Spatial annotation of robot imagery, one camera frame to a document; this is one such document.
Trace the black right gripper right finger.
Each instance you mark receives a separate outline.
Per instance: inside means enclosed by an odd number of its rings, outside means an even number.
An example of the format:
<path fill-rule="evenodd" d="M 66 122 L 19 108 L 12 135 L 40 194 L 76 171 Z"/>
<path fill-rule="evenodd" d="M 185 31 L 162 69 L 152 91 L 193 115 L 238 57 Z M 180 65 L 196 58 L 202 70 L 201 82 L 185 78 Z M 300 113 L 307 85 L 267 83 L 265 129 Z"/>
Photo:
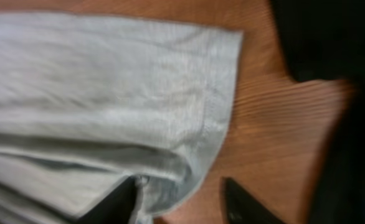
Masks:
<path fill-rule="evenodd" d="M 223 179 L 225 216 L 229 224 L 285 224 L 233 178 Z"/>

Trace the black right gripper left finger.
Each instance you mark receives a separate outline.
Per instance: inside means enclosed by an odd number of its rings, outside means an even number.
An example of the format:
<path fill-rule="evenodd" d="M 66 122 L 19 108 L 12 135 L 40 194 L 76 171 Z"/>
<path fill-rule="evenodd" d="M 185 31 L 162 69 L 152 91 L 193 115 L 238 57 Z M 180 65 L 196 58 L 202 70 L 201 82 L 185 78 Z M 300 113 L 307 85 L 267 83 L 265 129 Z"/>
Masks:
<path fill-rule="evenodd" d="M 128 224 L 137 194 L 135 178 L 129 177 L 76 224 Z"/>

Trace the light blue polo shirt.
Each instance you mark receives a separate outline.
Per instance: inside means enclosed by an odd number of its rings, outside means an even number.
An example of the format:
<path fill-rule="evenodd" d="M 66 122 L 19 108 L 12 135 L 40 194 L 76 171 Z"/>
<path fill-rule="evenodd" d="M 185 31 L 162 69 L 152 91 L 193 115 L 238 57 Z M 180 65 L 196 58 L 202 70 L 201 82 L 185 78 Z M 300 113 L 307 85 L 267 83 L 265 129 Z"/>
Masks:
<path fill-rule="evenodd" d="M 129 177 L 138 194 L 128 223 L 178 207 L 224 142 L 243 37 L 0 13 L 0 223 L 76 223 Z"/>

